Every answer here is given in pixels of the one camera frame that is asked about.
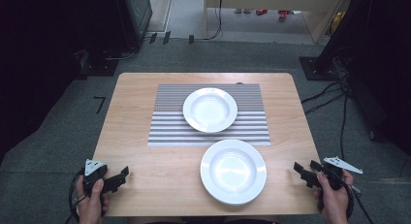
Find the plate rim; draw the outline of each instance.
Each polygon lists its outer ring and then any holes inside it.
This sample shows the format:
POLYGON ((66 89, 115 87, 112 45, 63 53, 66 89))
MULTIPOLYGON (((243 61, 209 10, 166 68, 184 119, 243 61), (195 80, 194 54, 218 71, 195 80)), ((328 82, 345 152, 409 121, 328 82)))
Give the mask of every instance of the plate rim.
POLYGON ((205 187, 205 190, 210 194, 214 199, 217 201, 227 204, 227 205, 232 205, 232 206, 240 206, 247 204, 251 201, 253 201, 255 198, 257 198, 261 192, 263 191, 266 181, 267 181, 267 166, 264 161, 263 156, 260 154, 260 152, 251 144, 248 144, 244 141, 241 140, 223 140, 219 141, 212 146, 208 148, 208 150, 205 152, 203 155, 202 161, 201 161, 201 166, 200 166, 200 175, 201 175, 201 180, 203 183, 203 186, 205 187), (244 153, 247 153, 250 158, 254 161, 256 165, 256 178, 252 186, 254 186, 254 189, 251 190, 250 188, 246 190, 246 193, 240 193, 237 195, 244 195, 246 194, 245 197, 242 199, 237 199, 236 201, 232 200, 229 201, 230 196, 233 194, 229 194, 228 196, 221 195, 221 193, 224 194, 224 192, 215 192, 213 189, 219 189, 218 186, 215 185, 215 182, 212 181, 211 175, 210 175, 210 162, 212 161, 213 156, 215 156, 218 152, 227 149, 227 148, 236 148, 242 150, 244 153))
POLYGON ((217 133, 217 132, 221 132, 229 128, 234 123, 234 121, 236 121, 237 113, 238 113, 238 106, 237 106, 237 102, 234 99, 234 97, 227 91, 220 89, 220 88, 216 88, 216 87, 204 87, 204 88, 200 88, 200 89, 193 91, 192 93, 190 93, 190 95, 186 97, 186 99, 184 100, 182 113, 183 113, 185 121, 194 129, 200 132, 204 132, 204 133, 217 133), (201 96, 198 96, 197 94, 200 93, 202 90, 210 90, 210 91, 218 90, 222 92, 224 96, 221 96, 216 92, 208 92, 208 94, 217 94, 219 97, 221 97, 224 101, 227 102, 227 105, 229 107, 229 116, 227 117, 227 119, 223 123, 213 126, 212 128, 208 127, 208 129, 199 128, 196 125, 197 122, 194 121, 194 118, 190 118, 192 116, 190 112, 191 105, 194 103, 196 99, 201 97, 201 96))

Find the finger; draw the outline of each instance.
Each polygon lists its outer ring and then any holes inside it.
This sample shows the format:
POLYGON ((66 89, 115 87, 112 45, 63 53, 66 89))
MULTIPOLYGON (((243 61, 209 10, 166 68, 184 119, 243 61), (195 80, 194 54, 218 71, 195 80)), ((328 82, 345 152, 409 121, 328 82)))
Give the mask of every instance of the finger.
POLYGON ((354 184, 354 177, 347 170, 342 170, 342 176, 344 176, 344 181, 346 184, 354 184))
POLYGON ((90 196, 90 204, 97 205, 97 203, 100 204, 100 193, 103 190, 103 185, 104 182, 101 178, 99 178, 93 185, 93 189, 91 190, 91 196, 90 196))
POLYGON ((84 193, 84 190, 82 188, 82 181, 83 181, 83 176, 79 176, 78 182, 76 184, 78 196, 84 193))
POLYGON ((332 191, 332 188, 330 187, 330 183, 326 175, 324 175, 323 173, 317 173, 317 179, 320 182, 322 189, 325 193, 332 191))
POLYGON ((314 192, 314 199, 315 199, 315 200, 320 199, 320 191, 319 191, 319 190, 317 190, 317 191, 314 192))
POLYGON ((108 208, 109 207, 109 198, 107 196, 107 194, 103 194, 103 207, 108 208))

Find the placemat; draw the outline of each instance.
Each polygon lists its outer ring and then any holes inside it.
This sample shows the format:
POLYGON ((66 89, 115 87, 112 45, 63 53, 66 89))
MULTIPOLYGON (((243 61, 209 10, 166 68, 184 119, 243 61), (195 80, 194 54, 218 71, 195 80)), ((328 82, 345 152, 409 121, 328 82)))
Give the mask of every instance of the placemat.
POLYGON ((271 145, 259 84, 159 84, 150 125, 150 146, 205 146, 237 139, 252 145, 271 145), (237 118, 218 133, 203 133, 184 119, 185 99, 194 91, 215 87, 228 92, 237 103, 237 118))

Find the black controller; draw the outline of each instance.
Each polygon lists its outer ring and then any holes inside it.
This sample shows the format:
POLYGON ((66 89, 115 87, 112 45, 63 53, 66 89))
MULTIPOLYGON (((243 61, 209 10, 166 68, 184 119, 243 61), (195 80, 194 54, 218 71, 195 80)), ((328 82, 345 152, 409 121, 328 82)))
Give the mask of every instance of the black controller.
POLYGON ((92 174, 85 176, 84 180, 82 182, 83 184, 83 189, 84 189, 84 194, 88 197, 91 196, 91 190, 93 189, 94 183, 102 178, 104 180, 104 186, 103 190, 100 193, 100 202, 102 204, 103 208, 103 194, 111 191, 116 192, 118 190, 118 187, 121 186, 121 184, 124 184, 126 182, 126 176, 129 175, 129 170, 128 167, 124 168, 121 173, 117 176, 113 176, 110 178, 104 178, 104 175, 107 173, 108 168, 107 165, 104 165, 94 171, 92 174))
MULTIPOLYGON (((311 169, 317 172, 323 172, 329 179, 330 187, 335 191, 340 189, 345 184, 343 181, 342 169, 332 164, 324 163, 324 165, 321 165, 311 160, 310 167, 311 169)), ((312 188, 312 186, 314 185, 318 188, 322 188, 320 182, 317 179, 317 175, 315 173, 305 170, 304 167, 298 164, 297 162, 294 163, 294 170, 301 175, 302 180, 305 180, 307 187, 312 188)), ((346 212, 347 219, 348 219, 353 212, 354 201, 351 196, 351 192, 349 190, 347 192, 349 194, 348 195, 349 202, 348 202, 348 207, 347 207, 347 212, 346 212)), ((321 190, 320 197, 319 197, 318 204, 317 204, 317 208, 319 210, 323 210, 324 208, 323 196, 324 196, 323 190, 321 190)))

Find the light floor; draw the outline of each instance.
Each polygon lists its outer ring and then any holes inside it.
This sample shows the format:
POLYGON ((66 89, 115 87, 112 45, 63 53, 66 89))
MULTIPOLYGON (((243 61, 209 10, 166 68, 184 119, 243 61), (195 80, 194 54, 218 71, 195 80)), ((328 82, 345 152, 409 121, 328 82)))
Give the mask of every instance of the light floor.
MULTIPOLYGON (((196 40, 204 38, 204 0, 150 1, 153 18, 148 27, 148 35, 157 32, 162 36, 171 31, 171 38, 188 39, 190 35, 194 35, 196 40), (160 27, 151 27, 154 23, 160 27)), ((217 31, 218 13, 218 9, 207 10, 208 37, 217 31)), ((288 15, 284 22, 279 22, 278 17, 276 10, 257 16, 256 10, 252 10, 251 14, 235 14, 234 9, 222 9, 222 33, 214 41, 314 45, 301 13, 296 11, 294 15, 288 15)), ((328 39, 325 36, 319 45, 325 45, 328 39)))

